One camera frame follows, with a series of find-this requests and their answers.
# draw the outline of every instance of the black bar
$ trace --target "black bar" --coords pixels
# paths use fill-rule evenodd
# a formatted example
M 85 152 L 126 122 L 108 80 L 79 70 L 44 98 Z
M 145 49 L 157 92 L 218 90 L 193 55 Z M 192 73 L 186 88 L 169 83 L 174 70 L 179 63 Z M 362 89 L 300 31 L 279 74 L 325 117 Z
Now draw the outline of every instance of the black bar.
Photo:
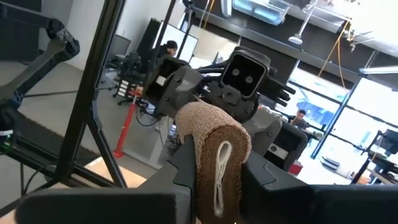
M 366 63 L 365 67 L 369 67 L 373 60 L 376 58 L 376 54 L 377 51 L 374 51 L 372 53 L 372 55 L 370 56 L 368 62 Z M 323 138 L 321 139 L 321 141 L 319 141 L 317 147 L 314 149 L 314 151 L 311 154 L 311 158 L 315 159 L 317 157 L 317 155 L 319 154 L 322 146 L 324 145 L 326 138 L 328 137 L 328 135 L 332 132 L 333 128 L 335 127 L 335 124 L 338 120 L 338 118 L 341 116 L 343 110 L 346 108 L 349 99 L 351 98 L 351 96 L 353 95 L 356 87 L 358 87 L 358 84 L 361 80 L 359 80 L 358 82 L 354 83 L 354 86 L 352 87 L 352 89 L 349 91 L 349 93 L 344 97 L 343 101 L 341 102 L 339 108 L 337 109 L 335 115 L 333 116 L 330 124 L 328 125 L 328 127 L 326 128 L 325 134 L 323 135 Z
M 104 2 L 101 17 L 88 55 L 86 67 L 73 105 L 68 128 L 62 142 L 59 161 L 55 170 L 57 180 L 66 180 L 73 172 L 76 155 L 86 128 L 96 87 L 100 83 L 110 43 L 116 32 L 125 0 Z
M 38 190 L 42 190 L 42 189 L 48 189 L 51 188 L 52 186 L 54 186 L 57 183 L 56 180 L 51 180 L 43 185 L 41 185 L 40 187 L 36 188 L 35 190 L 33 190 L 33 192 L 38 191 Z M 15 210 L 18 205 L 19 202 L 21 201 L 21 199 L 17 199 L 11 203 L 9 203 L 8 205 L 4 206 L 3 208 L 0 208 L 0 218 L 7 215 L 8 213 L 12 212 L 13 210 Z
M 362 151 L 365 150 L 365 149 L 363 149 L 363 148 L 361 148 L 361 147 L 355 145 L 354 143 L 350 142 L 349 140 L 343 139 L 342 137 L 339 137 L 339 136 L 337 136 L 337 135 L 335 135 L 335 134 L 330 133 L 329 135 L 332 136 L 332 137 L 334 137 L 334 138 L 337 138 L 337 139 L 340 140 L 340 141 L 343 141 L 343 142 L 345 142 L 345 143 L 347 143 L 347 144 L 352 145 L 352 146 L 353 146 L 354 148 L 356 148 L 356 149 L 359 149 L 359 150 L 362 150 Z
M 89 180 L 93 184 L 96 184 L 100 187 L 117 187 L 117 185 L 114 182 L 112 182 L 112 181 L 104 178 L 103 176 L 98 175 L 84 167 L 76 166 L 73 173 L 76 175 L 79 175 L 80 177 L 82 177 L 86 180 Z
M 102 87 L 98 88 L 98 90 L 112 90 L 116 87 L 110 86 L 110 87 Z M 38 93 L 38 94 L 30 94 L 24 96 L 25 98 L 32 98 L 32 97 L 39 97 L 39 96 L 55 96 L 55 95 L 63 95 L 63 94 L 69 94 L 69 93 L 77 93 L 79 90 L 71 90 L 71 91 L 58 91 L 58 92 L 52 92 L 52 93 Z
M 170 2 L 169 9 L 167 10 L 166 17 L 164 18 L 164 21 L 163 21 L 163 26 L 162 26 L 162 28 L 160 28 L 160 34 L 159 34 L 159 37 L 157 38 L 157 41 L 156 41 L 155 52 L 152 55 L 152 58 L 150 59 L 150 62 L 149 62 L 149 66 L 148 66 L 148 69 L 147 69 L 146 77 L 149 77 L 150 73 L 152 72 L 152 70 L 153 70 L 153 68 L 155 66 L 157 53 L 159 52 L 159 48 L 160 48 L 160 45 L 162 43 L 162 39 L 163 39 L 164 33 L 166 32 L 167 24 L 169 23 L 169 20 L 170 20 L 170 17 L 172 15 L 173 8 L 174 8 L 174 5 L 175 5 L 176 2 L 177 2 L 177 0 L 171 0 L 171 2 Z
M 47 29 L 50 18 L 40 12 L 36 12 L 24 7 L 15 6 L 5 2 L 0 2 L 0 18 L 9 21 L 20 22 L 30 26 L 37 26 Z
M 53 153 L 52 151 L 43 149 L 40 146 L 37 146 L 24 138 L 18 138 L 17 145 L 22 146 L 22 149 L 21 149 L 22 152 L 26 153 L 29 150 L 29 152 L 34 153 L 35 155 L 41 157 L 42 159 L 45 159 L 48 162 L 58 160 L 58 156 L 55 153 Z M 95 174 L 94 172 L 84 168 L 83 166 L 81 166 L 79 164 L 75 164 L 73 173 L 81 176 L 82 178 L 84 178 L 86 180 L 89 180 L 90 182 L 92 182 L 100 187 L 117 187 L 114 182 L 104 178 L 103 176 Z
M 62 61 L 58 58 L 64 54 L 65 44 L 59 40 L 51 40 L 45 52 L 38 56 L 24 71 L 7 83 L 4 87 L 8 93 L 18 91 L 22 96 L 29 92 L 49 71 Z
M 93 135 L 94 141 L 98 146 L 99 153 L 101 154 L 106 167 L 108 168 L 109 174 L 112 177 L 113 182 L 119 186 L 127 188 L 127 183 L 124 180 L 122 172 L 116 162 L 115 158 L 113 157 L 111 148 L 106 140 L 104 132 L 102 131 L 100 119 L 98 118 L 96 112 L 96 100 L 93 102 L 93 106 L 91 107 L 92 111 L 87 121 L 88 128 Z
M 351 184 L 356 184 L 359 181 L 359 178 L 361 178 L 362 174 L 365 172 L 366 168 L 368 168 L 369 163 L 371 163 L 369 158 L 366 158 L 365 163 L 362 165 L 362 167 L 359 169 L 358 173 L 355 174 L 355 177 L 351 181 Z
M 368 116 L 368 117 L 372 118 L 373 120 L 375 120 L 375 121 L 377 121 L 377 122 L 380 122 L 380 123 L 383 123 L 383 124 L 388 124 L 389 126 L 398 129 L 398 125 L 392 124 L 392 123 L 390 123 L 390 122 L 384 121 L 384 120 L 381 119 L 381 118 L 378 118 L 378 117 L 376 117 L 376 116 L 370 115 L 370 114 L 365 113 L 365 112 L 363 112 L 363 111 L 357 110 L 357 109 L 353 108 L 353 107 L 350 106 L 350 105 L 347 105 L 347 108 L 348 108 L 348 109 L 351 109 L 351 110 L 353 110 L 353 111 L 356 111 L 356 112 L 358 112 L 358 113 L 360 113 L 360 114 L 362 114 L 362 115 Z
M 17 199 L 11 203 L 9 203 L 8 205 L 4 206 L 3 208 L 0 208 L 0 218 L 2 218 L 3 216 L 7 215 L 8 213 L 12 212 L 14 209 L 16 209 L 19 205 L 19 202 L 21 201 L 21 199 Z
M 337 103 L 337 104 L 340 104 L 341 102 L 340 101 L 338 101 L 338 100 L 335 100 L 335 99 L 333 99 L 333 98 L 331 98 L 331 97 L 329 97 L 329 96 L 326 96 L 326 95 L 324 95 L 324 94 L 322 94 L 322 93 L 319 93 L 319 92 L 317 92 L 317 91 L 313 91 L 313 90 L 311 90 L 311 89 L 309 89 L 309 88 L 307 88 L 307 87 L 305 87 L 305 86 L 303 86 L 303 85 L 300 85 L 300 84 L 298 84 L 298 83 L 296 83 L 296 82 L 293 82 L 293 81 L 288 81 L 290 84 L 292 84 L 293 86 L 296 86 L 296 87 L 299 87 L 299 88 L 301 88 L 301 89 L 303 89 L 303 90 L 305 90 L 305 91 L 308 91 L 308 92 L 310 92 L 310 93 L 313 93 L 313 94 L 315 94 L 315 95 L 317 95 L 317 96 L 320 96 L 320 97 L 322 97 L 322 98 L 325 98 L 325 99 L 327 99 L 327 100 L 329 100 L 329 101 L 332 101 L 332 102 L 334 102 L 334 103 Z
M 190 11 L 190 12 L 186 13 L 186 14 L 188 14 L 188 17 L 190 17 L 190 16 L 192 15 L 191 10 L 189 10 L 189 11 Z M 185 45 L 185 43 L 186 43 L 186 41 L 187 41 L 187 39 L 188 39 L 189 31 L 191 30 L 191 26 L 192 26 L 192 21 L 191 21 L 191 20 L 192 20 L 192 19 L 189 19 L 189 18 L 188 18 L 188 21 L 189 21 L 189 22 L 186 22 L 186 23 L 188 24 L 188 27 L 187 27 L 187 30 L 185 31 L 184 38 L 182 39 L 182 43 L 181 43 L 181 46 L 180 46 L 180 50 L 178 51 L 177 58 L 180 58 L 181 53 L 182 53 L 182 49 L 184 48 L 184 45 Z
M 46 159 L 44 159 L 43 157 L 41 157 L 41 159 L 38 158 L 34 158 L 32 157 L 34 153 L 33 152 L 29 152 L 29 151 L 20 151 L 18 149 L 13 149 L 10 150 L 7 153 L 7 156 L 15 159 L 18 162 L 23 163 L 24 165 L 32 168 L 33 170 L 40 170 L 40 173 L 42 173 L 43 175 L 46 175 L 47 177 L 53 178 L 55 177 L 55 172 L 50 170 L 50 169 L 43 169 L 44 167 L 48 167 L 49 165 L 51 165 L 51 161 L 48 161 Z M 84 187 L 84 186 L 88 186 L 87 184 L 76 180 L 74 178 L 69 177 L 69 179 L 66 179 L 65 181 L 62 181 L 61 183 L 69 186 L 69 187 Z
M 194 7 L 194 13 L 195 13 L 195 16 L 200 19 L 203 14 L 203 10 L 199 9 L 197 7 Z M 208 22 L 210 24 L 218 26 L 224 30 L 230 31 L 236 35 L 240 35 L 240 36 L 247 38 L 251 41 L 257 42 L 258 44 L 264 45 L 271 49 L 277 50 L 283 54 L 286 54 L 288 56 L 296 58 L 304 63 L 307 63 L 307 64 L 317 67 L 319 69 L 321 69 L 323 67 L 323 65 L 325 64 L 325 60 L 322 58 L 319 58 L 319 57 L 316 57 L 309 53 L 306 53 L 300 49 L 297 49 L 297 48 L 287 45 L 285 43 L 279 42 L 275 39 L 272 39 L 268 36 L 262 35 L 253 30 L 233 24 L 229 20 L 221 18 L 219 16 L 216 16 L 212 13 L 210 13 L 210 15 L 209 15 Z M 327 63 L 324 68 L 324 71 L 340 77 L 340 68 L 337 64 Z M 341 71 L 343 73 L 344 78 L 352 83 L 356 83 L 360 79 L 360 76 L 358 76 L 358 74 L 356 72 L 353 72 L 353 71 L 345 69 L 345 68 L 341 68 Z

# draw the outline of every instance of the white wall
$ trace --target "white wall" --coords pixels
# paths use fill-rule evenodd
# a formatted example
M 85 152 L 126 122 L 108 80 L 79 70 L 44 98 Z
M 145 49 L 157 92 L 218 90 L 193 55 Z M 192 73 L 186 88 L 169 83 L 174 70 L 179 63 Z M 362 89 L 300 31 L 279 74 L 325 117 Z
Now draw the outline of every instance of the white wall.
M 104 0 L 73 0 L 67 29 L 80 43 L 80 53 L 69 60 L 70 65 L 84 70 Z
M 170 0 L 126 1 L 116 34 L 131 40 L 128 51 L 138 46 L 151 18 L 164 20 L 169 4 Z M 169 24 L 177 26 L 184 11 L 185 6 L 177 1 Z
M 73 0 L 42 0 L 42 13 L 45 16 L 59 19 L 66 26 L 69 20 Z M 40 29 L 39 49 L 45 50 L 50 39 L 44 29 Z
M 80 53 L 67 63 L 84 70 L 98 21 L 100 19 L 104 0 L 71 1 L 73 1 L 73 4 L 67 22 L 67 29 L 76 39 L 79 40 Z M 160 21 L 164 19 L 167 9 L 169 8 L 169 4 L 170 0 L 126 1 L 116 33 L 132 41 L 129 50 L 135 49 L 138 46 L 139 41 L 144 35 L 145 29 L 152 17 Z M 184 5 L 179 1 L 170 18 L 170 23 L 172 25 L 177 26 L 184 10 Z
M 198 38 L 198 44 L 193 52 L 197 58 L 213 61 L 219 52 L 224 59 L 227 59 L 234 48 L 238 45 L 224 37 L 220 37 L 212 32 L 203 30 L 198 26 L 192 26 L 190 35 Z

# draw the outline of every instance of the cable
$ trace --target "cable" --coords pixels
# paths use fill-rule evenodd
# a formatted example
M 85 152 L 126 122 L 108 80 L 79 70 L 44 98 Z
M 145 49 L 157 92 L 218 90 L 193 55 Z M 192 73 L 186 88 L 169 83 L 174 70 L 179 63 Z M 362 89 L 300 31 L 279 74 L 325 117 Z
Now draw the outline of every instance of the cable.
M 319 73 L 318 73 L 318 75 L 317 75 L 317 77 L 316 77 L 316 80 L 319 79 L 319 78 L 321 77 L 321 74 L 322 74 L 322 72 L 324 71 L 326 65 L 328 64 L 329 59 L 330 59 L 331 55 L 333 54 L 333 51 L 335 50 L 336 46 L 338 46 L 338 63 L 339 63 L 338 66 L 339 66 L 339 70 L 340 70 L 340 78 L 341 78 L 341 80 L 343 81 L 342 85 L 343 85 L 343 88 L 344 88 L 345 90 L 346 90 L 346 88 L 345 88 L 345 83 L 344 83 L 344 78 L 343 78 L 343 72 L 341 71 L 341 64 L 340 64 L 340 39 L 341 39 L 341 37 L 343 36 L 344 30 L 346 30 L 346 28 L 347 28 L 347 26 L 348 26 L 349 23 L 350 23 L 350 22 L 347 22 L 347 23 L 344 25 L 343 30 L 341 31 L 341 33 L 340 33 L 340 35 L 338 36 L 338 38 L 337 38 L 335 44 L 334 44 L 333 47 L 331 48 L 331 51 L 330 51 L 328 57 L 326 58 L 325 63 L 323 64 L 322 68 L 319 70 Z M 294 121 L 296 120 L 296 118 L 297 118 L 297 117 L 295 116 L 294 119 L 293 119 L 290 123 L 293 124 Z
M 138 122 L 141 126 L 143 126 L 143 127 L 151 127 L 151 126 L 155 125 L 157 122 L 160 121 L 160 119 L 157 119 L 156 121 L 154 121 L 154 122 L 151 123 L 151 124 L 142 124 L 141 121 L 140 121 L 139 118 L 138 118 L 138 113 L 136 113 L 136 120 L 137 120 L 137 122 Z
M 24 164 L 19 163 L 19 178 L 21 179 L 21 197 L 25 195 L 25 173 Z
M 215 0 L 211 0 L 210 8 L 209 8 L 209 11 L 207 12 L 207 16 L 206 16 L 206 19 L 205 19 L 205 23 L 204 23 L 204 25 L 203 25 L 203 30 L 206 29 L 207 21 L 209 20 L 209 16 L 210 16 L 211 10 L 213 9 L 214 2 L 215 2 Z
M 26 195 L 26 194 L 27 194 L 27 191 L 28 191 L 28 189 L 29 189 L 29 185 L 32 183 L 33 178 L 34 178 L 38 173 L 43 172 L 45 169 L 47 169 L 49 166 L 54 165 L 55 163 L 56 163 L 56 162 L 51 162 L 51 163 L 46 164 L 46 165 L 42 166 L 41 168 L 37 169 L 37 170 L 31 175 L 31 177 L 29 177 L 29 180 L 28 180 L 27 183 L 26 183 L 26 186 L 25 186 L 25 188 L 24 188 L 24 190 L 23 190 L 23 194 L 22 194 L 22 195 Z
M 201 15 L 201 18 L 200 18 L 200 21 L 199 21 L 199 28 L 201 28 L 201 23 L 203 22 L 203 19 L 205 18 L 206 10 L 207 10 L 207 7 L 209 6 L 209 1 L 210 0 L 207 0 L 206 6 L 205 6 L 205 10 L 203 10 L 203 14 Z
M 162 130 L 160 128 L 160 123 L 157 123 L 157 127 L 159 128 L 160 142 L 162 143 L 162 147 L 164 147 L 164 141 L 163 141 L 163 137 L 162 137 Z

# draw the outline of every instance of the person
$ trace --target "person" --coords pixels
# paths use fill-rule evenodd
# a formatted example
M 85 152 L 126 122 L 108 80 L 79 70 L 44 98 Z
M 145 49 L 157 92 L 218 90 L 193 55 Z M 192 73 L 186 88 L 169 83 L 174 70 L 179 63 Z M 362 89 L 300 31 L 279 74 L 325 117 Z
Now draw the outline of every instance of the person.
M 295 116 L 289 117 L 288 122 L 302 130 L 306 130 L 309 127 L 308 123 L 304 120 L 306 114 L 305 110 L 298 110 Z
M 159 60 L 164 55 L 174 57 L 177 54 L 178 44 L 174 40 L 169 40 L 166 44 L 159 47 L 159 51 L 156 54 L 155 60 Z M 141 73 L 146 73 L 149 69 L 150 61 L 154 58 L 156 49 L 151 49 L 146 55 L 142 56 L 141 60 Z

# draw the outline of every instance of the yellow cable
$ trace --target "yellow cable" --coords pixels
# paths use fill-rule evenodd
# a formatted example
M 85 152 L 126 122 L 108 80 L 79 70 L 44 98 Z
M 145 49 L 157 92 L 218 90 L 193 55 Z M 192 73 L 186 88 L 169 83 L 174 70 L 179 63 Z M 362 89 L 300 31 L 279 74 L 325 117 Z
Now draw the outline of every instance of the yellow cable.
M 211 0 L 210 8 L 209 8 L 209 11 L 207 12 L 205 23 L 203 25 L 203 30 L 206 29 L 207 21 L 209 20 L 209 16 L 210 16 L 211 10 L 213 9 L 214 2 L 215 2 L 215 0 Z
M 338 38 L 337 38 L 337 40 L 336 40 L 336 42 L 335 42 L 333 48 L 331 49 L 331 51 L 330 51 L 328 57 L 327 57 L 326 60 L 325 60 L 325 63 L 323 64 L 321 70 L 319 71 L 318 77 L 321 76 L 321 74 L 322 74 L 323 70 L 325 69 L 326 65 L 329 63 L 329 59 L 330 59 L 330 57 L 331 57 L 333 51 L 335 50 L 336 46 L 340 43 L 340 39 L 341 39 L 341 37 L 343 36 L 344 30 L 346 30 L 348 24 L 349 24 L 349 22 L 347 22 L 347 23 L 344 25 L 343 30 L 341 31 L 341 34 L 338 36 Z
M 341 53 L 340 53 L 340 39 L 338 39 L 338 48 L 337 48 L 337 59 L 338 59 L 338 68 L 339 68 L 339 73 L 340 73 L 340 78 L 341 78 L 341 84 L 343 85 L 343 88 L 346 90 L 345 87 L 345 83 L 344 83 L 344 78 L 343 78 L 343 72 L 341 71 Z M 379 138 L 380 141 L 377 144 L 377 148 L 380 148 L 380 144 L 381 144 L 381 138 L 382 136 Z M 371 162 L 373 162 L 373 160 L 376 158 L 377 156 L 377 152 L 373 151 L 373 156 L 371 158 Z

